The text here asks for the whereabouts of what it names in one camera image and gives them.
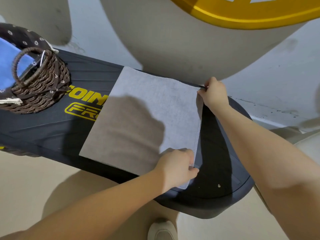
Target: wicker basket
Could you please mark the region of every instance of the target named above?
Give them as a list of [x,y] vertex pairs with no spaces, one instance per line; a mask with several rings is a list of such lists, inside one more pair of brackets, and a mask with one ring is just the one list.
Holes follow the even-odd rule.
[[[41,66],[28,78],[23,74],[17,76],[18,62],[23,55],[29,52],[45,54]],[[10,97],[19,98],[22,104],[0,104],[0,109],[16,114],[30,114],[42,111],[56,103],[66,91],[70,90],[70,72],[66,64],[50,49],[43,50],[38,47],[23,49],[14,59],[12,75],[15,84],[7,89]]]

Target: forearm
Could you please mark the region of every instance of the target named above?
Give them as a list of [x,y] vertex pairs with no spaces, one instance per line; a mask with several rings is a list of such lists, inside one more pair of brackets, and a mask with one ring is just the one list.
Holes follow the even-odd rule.
[[136,210],[164,192],[163,176],[151,171],[93,194],[26,230],[20,239],[106,239]]
[[231,107],[214,113],[290,239],[319,237],[320,167],[292,144]]

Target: white string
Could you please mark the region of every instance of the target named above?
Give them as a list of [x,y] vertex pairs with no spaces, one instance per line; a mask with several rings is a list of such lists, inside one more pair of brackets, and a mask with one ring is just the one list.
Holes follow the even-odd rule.
[[45,50],[42,52],[42,56],[41,56],[41,60],[40,60],[40,66],[42,65],[42,62],[43,62],[43,58],[44,58],[44,56],[45,56]]

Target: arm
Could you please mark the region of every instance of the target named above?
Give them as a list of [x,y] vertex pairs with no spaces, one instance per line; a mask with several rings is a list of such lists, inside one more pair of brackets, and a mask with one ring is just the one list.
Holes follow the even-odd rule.
[[214,77],[200,90],[240,161],[290,239],[320,238],[320,166],[288,141],[229,106]]
[[199,170],[189,170],[193,158],[191,150],[167,153],[151,172],[48,216],[24,231],[18,239],[106,239],[147,202],[196,177]]

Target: basket handle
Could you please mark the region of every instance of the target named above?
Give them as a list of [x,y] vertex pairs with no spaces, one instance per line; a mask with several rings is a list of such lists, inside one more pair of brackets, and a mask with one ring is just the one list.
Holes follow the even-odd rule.
[[[25,48],[23,49],[22,51],[20,51],[18,53],[18,55],[14,58],[13,60],[13,64],[12,64],[12,69],[11,69],[11,72],[12,72],[12,76],[14,78],[14,80],[16,81],[16,84],[18,84],[19,86],[23,87],[25,86],[25,83],[19,79],[18,75],[17,75],[17,68],[18,68],[18,63],[19,61],[21,60],[21,58],[31,52],[31,51],[34,51],[34,52],[38,52],[39,54],[41,54],[44,50],[41,49],[41,48],[38,48],[38,47],[28,47],[28,48]],[[45,51],[46,55],[47,56],[50,56],[51,53],[49,50],[46,50]],[[34,76],[37,76],[45,67],[45,64],[48,62],[48,59],[45,59],[44,62],[42,63],[42,66],[39,67],[36,72],[30,77],[30,78],[33,78]]]

